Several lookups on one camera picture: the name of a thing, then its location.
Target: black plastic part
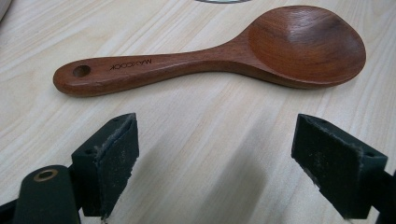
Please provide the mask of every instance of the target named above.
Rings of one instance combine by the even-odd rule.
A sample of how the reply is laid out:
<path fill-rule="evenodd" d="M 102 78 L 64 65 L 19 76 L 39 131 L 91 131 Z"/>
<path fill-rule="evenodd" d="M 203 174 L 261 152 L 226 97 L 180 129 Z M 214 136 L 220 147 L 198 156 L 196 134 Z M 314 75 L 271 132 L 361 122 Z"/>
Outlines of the black plastic part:
<path fill-rule="evenodd" d="M 393 176 L 384 173 L 370 197 L 380 212 L 376 224 L 396 223 L 396 172 Z"/>
<path fill-rule="evenodd" d="M 108 217 L 139 156 L 135 114 L 110 120 L 73 154 L 87 217 Z"/>
<path fill-rule="evenodd" d="M 0 206 L 0 223 L 10 224 L 14 218 L 15 207 L 17 206 L 17 200 L 5 203 Z"/>
<path fill-rule="evenodd" d="M 299 115 L 291 156 L 343 218 L 367 218 L 384 176 L 384 154 L 324 119 Z"/>
<path fill-rule="evenodd" d="M 52 165 L 26 176 L 12 223 L 80 223 L 68 169 Z"/>

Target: wooden rice paddle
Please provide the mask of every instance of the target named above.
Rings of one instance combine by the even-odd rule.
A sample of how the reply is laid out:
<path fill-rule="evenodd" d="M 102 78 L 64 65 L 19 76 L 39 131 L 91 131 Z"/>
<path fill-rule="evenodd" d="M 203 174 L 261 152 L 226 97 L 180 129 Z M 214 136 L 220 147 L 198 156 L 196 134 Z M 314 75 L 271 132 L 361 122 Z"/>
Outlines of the wooden rice paddle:
<path fill-rule="evenodd" d="M 360 36 L 319 7 L 280 7 L 233 40 L 193 52 L 81 60 L 59 68 L 59 91 L 94 96 L 186 74 L 224 71 L 293 88 L 335 86 L 355 77 L 366 53 Z"/>

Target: wooden table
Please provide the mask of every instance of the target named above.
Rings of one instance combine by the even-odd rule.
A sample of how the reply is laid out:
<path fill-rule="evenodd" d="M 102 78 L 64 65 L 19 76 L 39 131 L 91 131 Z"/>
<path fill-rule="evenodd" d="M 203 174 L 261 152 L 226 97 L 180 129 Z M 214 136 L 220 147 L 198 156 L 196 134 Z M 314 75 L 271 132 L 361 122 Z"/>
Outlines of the wooden table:
<path fill-rule="evenodd" d="M 58 67 L 79 59 L 217 46 L 289 5 L 327 8 L 354 27 L 367 51 L 356 78 L 307 91 L 202 73 L 91 98 L 52 84 Z M 18 197 L 30 172 L 70 165 L 109 119 L 135 112 L 141 155 L 109 223 L 348 223 L 290 157 L 295 121 L 332 122 L 388 155 L 393 173 L 395 40 L 393 0 L 14 0 L 0 23 L 0 204 Z M 372 209 L 352 222 L 376 217 Z"/>

